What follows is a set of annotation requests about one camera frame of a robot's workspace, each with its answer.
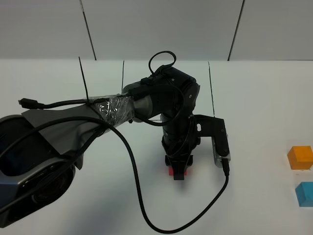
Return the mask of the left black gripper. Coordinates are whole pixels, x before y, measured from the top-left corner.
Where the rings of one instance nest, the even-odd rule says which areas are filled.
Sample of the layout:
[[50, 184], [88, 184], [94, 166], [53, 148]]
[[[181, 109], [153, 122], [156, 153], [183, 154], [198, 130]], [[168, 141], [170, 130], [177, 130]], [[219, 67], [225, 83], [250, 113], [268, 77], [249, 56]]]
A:
[[163, 128], [162, 146], [165, 164], [173, 171], [174, 180], [184, 180], [187, 168], [193, 164], [192, 151], [200, 144], [195, 117], [187, 118], [187, 125]]

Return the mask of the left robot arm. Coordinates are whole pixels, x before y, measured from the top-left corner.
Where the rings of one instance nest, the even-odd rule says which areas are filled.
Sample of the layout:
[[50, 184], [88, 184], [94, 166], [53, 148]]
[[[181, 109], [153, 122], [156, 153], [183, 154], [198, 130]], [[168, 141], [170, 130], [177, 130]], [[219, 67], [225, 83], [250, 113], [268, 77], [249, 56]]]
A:
[[26, 111], [0, 120], [0, 225], [12, 223], [59, 199], [91, 143], [125, 122], [156, 126], [160, 116], [166, 164], [183, 180], [200, 143], [193, 110], [200, 86], [166, 65], [126, 86], [121, 94], [42, 104], [21, 99]]

